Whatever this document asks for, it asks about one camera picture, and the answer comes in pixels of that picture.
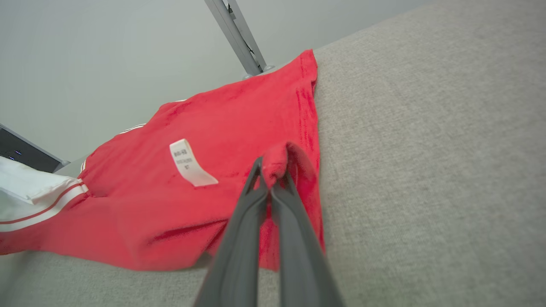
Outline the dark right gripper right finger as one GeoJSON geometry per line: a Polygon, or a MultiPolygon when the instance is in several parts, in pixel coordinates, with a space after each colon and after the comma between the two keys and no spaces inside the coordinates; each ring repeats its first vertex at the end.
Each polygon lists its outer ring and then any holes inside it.
{"type": "Polygon", "coordinates": [[[281,307],[343,307],[343,298],[289,171],[271,188],[271,206],[279,229],[281,307]]]}

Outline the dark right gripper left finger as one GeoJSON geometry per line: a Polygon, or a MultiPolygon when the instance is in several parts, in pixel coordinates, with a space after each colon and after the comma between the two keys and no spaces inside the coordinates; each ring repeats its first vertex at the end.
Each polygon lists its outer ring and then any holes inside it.
{"type": "Polygon", "coordinates": [[[255,160],[220,247],[195,300],[195,307],[256,307],[260,229],[269,189],[262,157],[255,160]]]}

